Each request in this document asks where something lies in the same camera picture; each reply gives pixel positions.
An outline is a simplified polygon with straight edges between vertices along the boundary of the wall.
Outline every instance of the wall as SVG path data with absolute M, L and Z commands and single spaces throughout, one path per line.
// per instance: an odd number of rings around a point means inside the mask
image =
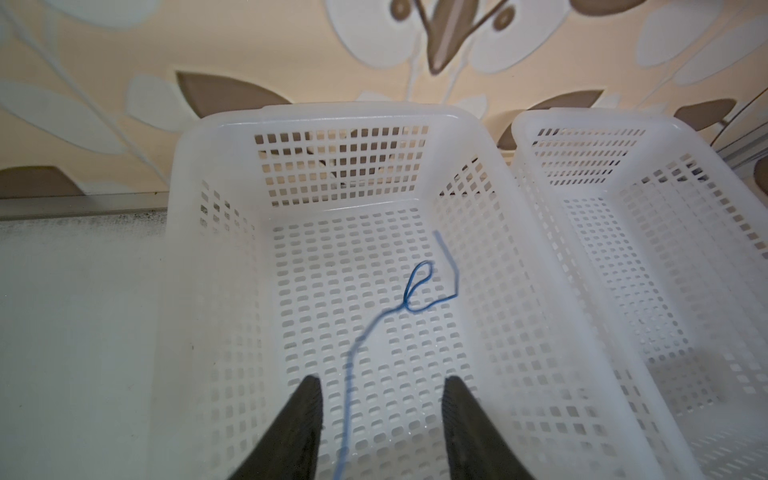
M 0 198 L 167 190 L 195 118 L 268 104 L 676 115 L 715 148 L 768 122 L 760 0 L 6 0 Z

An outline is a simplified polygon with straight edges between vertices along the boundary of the brown leaf pattern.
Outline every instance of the brown leaf pattern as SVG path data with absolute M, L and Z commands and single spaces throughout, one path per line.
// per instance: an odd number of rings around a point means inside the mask
M 755 163 L 755 184 L 768 195 L 768 157 L 763 157 Z
M 234 78 L 186 71 L 178 71 L 176 77 L 181 93 L 200 118 L 222 111 L 291 103 L 271 90 Z
M 645 0 L 571 0 L 571 7 L 576 12 L 590 17 L 604 17 L 626 12 Z
M 674 112 L 674 117 L 689 124 L 695 131 L 699 131 L 722 122 L 735 106 L 736 101 L 732 98 L 720 98 L 680 107 Z
M 506 0 L 499 0 L 490 12 L 485 14 L 477 23 L 473 23 L 478 11 L 479 0 L 438 0 L 431 19 L 427 18 L 422 1 L 416 0 L 415 4 L 419 10 L 419 16 L 427 32 L 429 73 L 437 75 L 442 72 L 456 56 L 464 44 L 464 40 L 496 15 L 505 3 Z M 502 14 L 503 18 L 494 22 L 497 30 L 509 26 L 515 16 L 515 10 L 502 12 L 499 16 L 501 17 Z
M 530 107 L 528 110 L 547 110 L 549 108 L 589 108 L 591 107 L 600 96 L 603 94 L 602 90 L 581 90 L 572 91 L 567 94 L 558 95 L 556 97 L 548 98 Z M 512 137 L 511 131 L 512 123 L 504 129 L 496 147 L 502 150 L 515 150 L 518 145 L 515 139 Z
M 83 191 L 56 167 L 0 170 L 0 198 L 73 197 Z

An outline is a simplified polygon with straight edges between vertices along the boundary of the beige wallpaper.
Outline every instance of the beige wallpaper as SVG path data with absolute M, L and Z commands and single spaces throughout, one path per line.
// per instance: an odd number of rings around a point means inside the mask
M 768 122 L 763 0 L 0 0 L 0 197 L 167 190 L 194 119 L 267 104 L 675 115 L 715 148 Z

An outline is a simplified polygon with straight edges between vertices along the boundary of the wallpaper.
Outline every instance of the wallpaper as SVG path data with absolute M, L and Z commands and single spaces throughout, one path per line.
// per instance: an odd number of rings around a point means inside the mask
M 664 112 L 715 148 L 768 122 L 764 0 L 0 0 L 0 198 L 167 190 L 220 111 L 452 104 Z

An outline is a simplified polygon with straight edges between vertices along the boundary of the basket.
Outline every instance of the basket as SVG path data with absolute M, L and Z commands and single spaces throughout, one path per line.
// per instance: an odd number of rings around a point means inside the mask
M 512 132 L 528 206 L 597 302 L 595 338 L 667 478 L 766 478 L 766 209 L 673 118 L 554 109 Z
M 439 404 L 460 376 L 539 480 L 659 478 L 599 312 L 487 131 L 457 108 L 308 104 L 214 115 L 180 139 L 167 216 L 149 477 L 226 478 L 306 375 L 317 478 L 341 444 L 346 353 L 435 261 L 354 365 L 346 478 L 448 478 Z

